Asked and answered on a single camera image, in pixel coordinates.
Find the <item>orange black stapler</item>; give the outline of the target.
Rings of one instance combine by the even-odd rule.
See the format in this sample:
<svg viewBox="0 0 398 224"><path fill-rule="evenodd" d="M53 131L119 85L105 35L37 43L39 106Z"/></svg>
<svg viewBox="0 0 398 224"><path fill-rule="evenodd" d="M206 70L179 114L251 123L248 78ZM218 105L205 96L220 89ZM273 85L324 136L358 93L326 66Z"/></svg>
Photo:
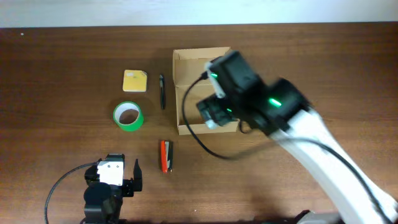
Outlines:
<svg viewBox="0 0 398 224"><path fill-rule="evenodd" d="M174 148L172 141L162 140L160 142L160 164L163 173L172 171Z"/></svg>

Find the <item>green tape roll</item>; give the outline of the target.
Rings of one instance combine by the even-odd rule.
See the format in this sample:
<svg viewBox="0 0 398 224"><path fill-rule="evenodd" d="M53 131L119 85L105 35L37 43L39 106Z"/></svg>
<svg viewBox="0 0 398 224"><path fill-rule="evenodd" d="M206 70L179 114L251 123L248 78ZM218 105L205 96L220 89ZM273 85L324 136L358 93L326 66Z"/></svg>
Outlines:
<svg viewBox="0 0 398 224"><path fill-rule="evenodd" d="M137 118L134 120L134 122L129 123L129 124L122 124L121 122L121 115L127 111L127 110L134 110L138 112ZM142 114L142 111L135 102L132 101L124 101L115 107L113 111L113 119L114 122L123 130L127 132L134 132L137 131L138 129L141 128L141 126L144 123L144 116Z"/></svg>

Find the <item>brown cardboard box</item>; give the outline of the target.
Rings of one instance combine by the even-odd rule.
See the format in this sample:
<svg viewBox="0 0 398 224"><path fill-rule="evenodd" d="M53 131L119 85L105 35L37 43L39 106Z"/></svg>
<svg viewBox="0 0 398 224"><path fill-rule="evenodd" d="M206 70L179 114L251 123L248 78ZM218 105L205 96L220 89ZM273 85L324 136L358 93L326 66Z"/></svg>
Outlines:
<svg viewBox="0 0 398 224"><path fill-rule="evenodd" d="M172 66L177 108L177 129L179 135L190 134L183 120L183 115L187 117L190 127L196 134L231 133L237 130L237 121L233 121L215 129L210 129L202 119L196 104L215 92L209 80L202 80L196 84L189 91L185 103L182 103L183 96L189 86L205 71L205 64L230 51L230 47L178 49L173 51Z"/></svg>

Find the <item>yellow sticky note pad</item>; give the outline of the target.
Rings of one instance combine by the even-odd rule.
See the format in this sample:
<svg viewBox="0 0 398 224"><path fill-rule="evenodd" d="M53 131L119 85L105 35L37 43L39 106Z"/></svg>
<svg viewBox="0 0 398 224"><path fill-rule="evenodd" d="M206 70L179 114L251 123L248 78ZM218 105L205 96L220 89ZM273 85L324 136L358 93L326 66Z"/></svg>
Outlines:
<svg viewBox="0 0 398 224"><path fill-rule="evenodd" d="M147 73L143 70L125 70L122 89L125 92L146 92Z"/></svg>

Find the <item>blue white staples box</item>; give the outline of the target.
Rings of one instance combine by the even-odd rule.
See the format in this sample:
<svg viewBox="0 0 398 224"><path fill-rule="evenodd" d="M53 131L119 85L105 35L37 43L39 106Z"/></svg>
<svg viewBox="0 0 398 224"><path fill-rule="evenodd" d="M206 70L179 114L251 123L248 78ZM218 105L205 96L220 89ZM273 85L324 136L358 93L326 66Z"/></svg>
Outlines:
<svg viewBox="0 0 398 224"><path fill-rule="evenodd" d="M212 119L205 121L205 124L209 129L216 129L218 127L218 125Z"/></svg>

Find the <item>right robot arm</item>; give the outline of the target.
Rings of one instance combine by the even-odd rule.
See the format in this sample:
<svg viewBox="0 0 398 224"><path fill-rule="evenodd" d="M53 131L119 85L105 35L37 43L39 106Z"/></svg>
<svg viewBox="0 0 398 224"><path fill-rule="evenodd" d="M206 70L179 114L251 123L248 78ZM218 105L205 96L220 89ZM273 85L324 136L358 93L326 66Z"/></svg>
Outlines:
<svg viewBox="0 0 398 224"><path fill-rule="evenodd" d="M240 120L263 132L311 173L345 223L397 221L397 201L361 171L291 82L266 85L238 51L207 62L202 78L215 89L197 103L210 129Z"/></svg>

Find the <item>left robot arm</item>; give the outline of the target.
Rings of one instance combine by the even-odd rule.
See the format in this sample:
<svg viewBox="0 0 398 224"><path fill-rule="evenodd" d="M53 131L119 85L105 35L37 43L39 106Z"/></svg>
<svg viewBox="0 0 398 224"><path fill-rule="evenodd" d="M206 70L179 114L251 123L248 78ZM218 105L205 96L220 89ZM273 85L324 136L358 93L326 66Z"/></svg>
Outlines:
<svg viewBox="0 0 398 224"><path fill-rule="evenodd" d="M95 162L85 172L88 184L83 194L85 201L83 223L118 224L127 223L120 218L125 198L132 198L142 191L142 171L135 161L133 177L124 179L124 159L106 158Z"/></svg>

